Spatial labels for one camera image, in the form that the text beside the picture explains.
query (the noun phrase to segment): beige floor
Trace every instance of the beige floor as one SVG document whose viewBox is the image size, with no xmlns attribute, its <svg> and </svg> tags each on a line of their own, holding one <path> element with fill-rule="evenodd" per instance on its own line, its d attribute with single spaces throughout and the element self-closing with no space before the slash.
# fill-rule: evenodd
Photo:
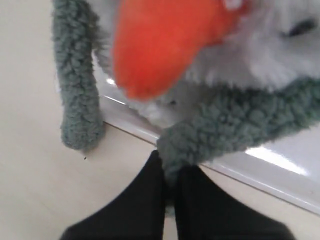
<svg viewBox="0 0 320 240">
<path fill-rule="evenodd" d="M 57 240 L 126 187 L 154 147 L 113 127 L 87 159 L 60 142 L 50 0 L 0 0 L 0 238 Z M 230 194 L 320 239 L 320 218 L 208 171 Z M 174 240 L 173 221 L 164 239 Z"/>
</svg>

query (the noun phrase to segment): black eye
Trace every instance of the black eye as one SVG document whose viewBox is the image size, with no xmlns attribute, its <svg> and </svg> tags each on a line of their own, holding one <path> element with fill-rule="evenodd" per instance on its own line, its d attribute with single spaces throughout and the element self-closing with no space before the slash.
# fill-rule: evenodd
<svg viewBox="0 0 320 240">
<path fill-rule="evenodd" d="M 296 24 L 288 33 L 285 34 L 285 36 L 289 38 L 297 37 L 307 34 L 317 27 L 318 22 L 315 19 L 306 19 Z"/>
</svg>

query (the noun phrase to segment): white fluffy fur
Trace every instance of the white fluffy fur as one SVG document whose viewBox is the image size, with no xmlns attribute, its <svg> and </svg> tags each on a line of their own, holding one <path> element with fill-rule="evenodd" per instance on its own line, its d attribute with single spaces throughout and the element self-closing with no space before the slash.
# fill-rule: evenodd
<svg viewBox="0 0 320 240">
<path fill-rule="evenodd" d="M 100 18 L 97 58 L 112 76 L 110 48 L 121 0 L 87 1 Z M 236 31 L 222 45 L 199 52 L 167 94 L 147 103 L 128 101 L 128 105 L 165 128 L 191 116 L 197 103 L 217 83 L 275 91 L 298 78 L 318 79 L 320 28 L 292 38 L 284 36 L 310 18 L 320 21 L 320 0 L 254 0 L 254 10 L 242 19 Z"/>
</svg>

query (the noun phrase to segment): orange carrot nose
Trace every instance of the orange carrot nose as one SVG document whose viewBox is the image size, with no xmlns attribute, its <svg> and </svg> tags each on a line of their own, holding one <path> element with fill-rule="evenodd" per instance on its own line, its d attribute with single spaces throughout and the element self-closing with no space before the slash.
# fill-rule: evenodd
<svg viewBox="0 0 320 240">
<path fill-rule="evenodd" d="M 113 46 L 115 80 L 129 98 L 163 94 L 206 45 L 217 44 L 248 10 L 248 0 L 122 0 Z"/>
</svg>

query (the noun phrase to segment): fleece texture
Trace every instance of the fleece texture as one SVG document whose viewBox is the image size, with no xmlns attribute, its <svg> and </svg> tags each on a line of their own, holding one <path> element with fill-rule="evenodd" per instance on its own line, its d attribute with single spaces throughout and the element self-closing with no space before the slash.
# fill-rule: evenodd
<svg viewBox="0 0 320 240">
<path fill-rule="evenodd" d="M 63 143 L 89 150 L 105 134 L 92 65 L 93 15 L 82 0 L 54 0 L 53 41 L 64 106 Z"/>
<path fill-rule="evenodd" d="M 68 147 L 89 149 L 104 135 L 92 68 L 91 11 L 83 0 L 53 2 L 54 50 L 64 105 L 62 140 Z M 157 148 L 172 183 L 184 166 L 257 147 L 319 121 L 318 79 L 297 79 L 272 93 L 218 86 L 197 113 L 163 131 Z"/>
<path fill-rule="evenodd" d="M 222 86 L 213 96 L 157 141 L 169 183 L 184 166 L 258 147 L 320 121 L 320 82 L 314 79 L 297 80 L 274 93 Z"/>
</svg>

